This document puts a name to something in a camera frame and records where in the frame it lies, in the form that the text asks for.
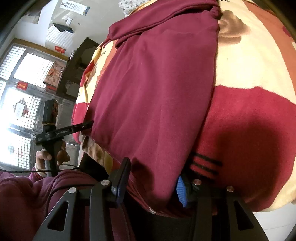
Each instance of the person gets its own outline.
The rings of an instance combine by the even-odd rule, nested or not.
[[[57,155],[58,165],[70,160],[65,147],[66,143],[63,142],[62,149]],[[29,177],[16,177],[12,173],[0,171],[1,241],[32,241],[46,213],[52,210],[68,186],[91,186],[99,181],[99,177],[96,180],[90,174],[83,172],[84,170],[88,172],[85,164],[80,165],[84,166],[81,169],[63,170],[56,177],[46,177],[42,172],[45,169],[44,160],[51,158],[46,150],[38,151],[33,170],[40,172],[33,172]],[[96,165],[98,164],[93,161],[89,169],[94,171]],[[89,240],[89,207],[78,206],[75,212],[77,214],[74,214],[73,219],[72,240]],[[135,240],[123,206],[110,209],[110,216],[115,241]]]

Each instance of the person's arm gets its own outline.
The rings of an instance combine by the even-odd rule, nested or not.
[[[31,173],[29,179],[32,182],[39,181],[40,179],[46,177],[46,173],[43,172],[45,170],[44,160],[50,161],[52,157],[45,149],[42,149],[41,151],[36,152],[35,158],[36,158],[36,163],[35,163],[35,167],[33,167],[33,170],[37,170],[40,172]],[[66,142],[63,141],[62,149],[59,151],[57,155],[57,164],[60,166],[64,162],[68,162],[68,161],[70,161],[70,157],[66,152]]]

